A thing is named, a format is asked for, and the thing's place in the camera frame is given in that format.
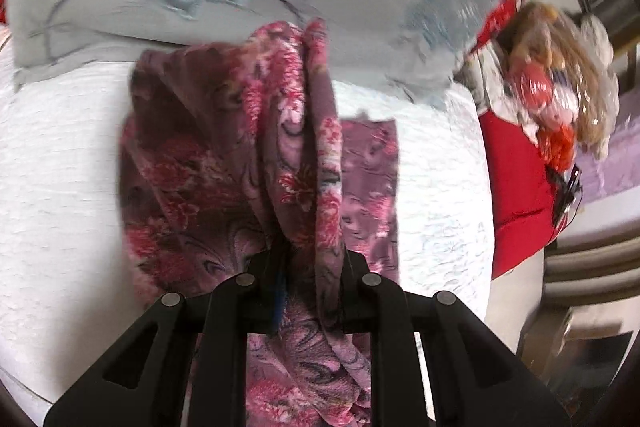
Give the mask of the purple floral fleece garment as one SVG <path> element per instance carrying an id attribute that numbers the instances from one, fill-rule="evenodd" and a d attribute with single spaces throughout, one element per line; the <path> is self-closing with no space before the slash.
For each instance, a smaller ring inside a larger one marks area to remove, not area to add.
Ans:
<path id="1" fill-rule="evenodd" d="M 397 280 L 393 121 L 338 116 L 321 20 L 241 44 L 144 52 L 129 80 L 119 204 L 134 290 L 195 297 L 285 239 L 277 332 L 248 340 L 247 424 L 367 426 L 370 340 L 335 328 L 346 251 Z"/>

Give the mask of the white quilted bedspread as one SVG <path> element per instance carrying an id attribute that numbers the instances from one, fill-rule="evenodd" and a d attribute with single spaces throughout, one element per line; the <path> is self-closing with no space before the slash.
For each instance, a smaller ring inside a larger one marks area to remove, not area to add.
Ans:
<path id="1" fill-rule="evenodd" d="M 19 84 L 1 51 L 1 380 L 41 424 L 51 404 L 140 315 L 117 205 L 128 62 Z M 331 72 L 341 116 L 393 119 L 399 136 L 401 286 L 489 299 L 494 225 L 471 95 Z"/>

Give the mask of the lavender covered bench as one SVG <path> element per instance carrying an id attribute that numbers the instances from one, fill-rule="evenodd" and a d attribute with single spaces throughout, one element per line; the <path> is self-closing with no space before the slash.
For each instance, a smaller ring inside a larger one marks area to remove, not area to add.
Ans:
<path id="1" fill-rule="evenodd" d="M 544 259 L 542 301 L 552 306 L 606 303 L 639 294 L 639 89 L 622 96 L 608 148 L 582 155 L 584 197 Z"/>

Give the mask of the red patterned blanket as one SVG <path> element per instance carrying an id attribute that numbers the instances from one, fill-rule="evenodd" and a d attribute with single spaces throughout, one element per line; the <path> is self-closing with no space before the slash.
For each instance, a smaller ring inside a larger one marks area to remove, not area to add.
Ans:
<path id="1" fill-rule="evenodd" d="M 499 0 L 477 37 L 475 52 L 512 20 L 523 0 Z M 493 109 L 480 116 L 486 148 L 495 252 L 491 277 L 496 279 L 544 249 L 553 239 L 552 206 L 556 190 L 548 180 L 537 147 L 522 127 L 500 118 Z"/>

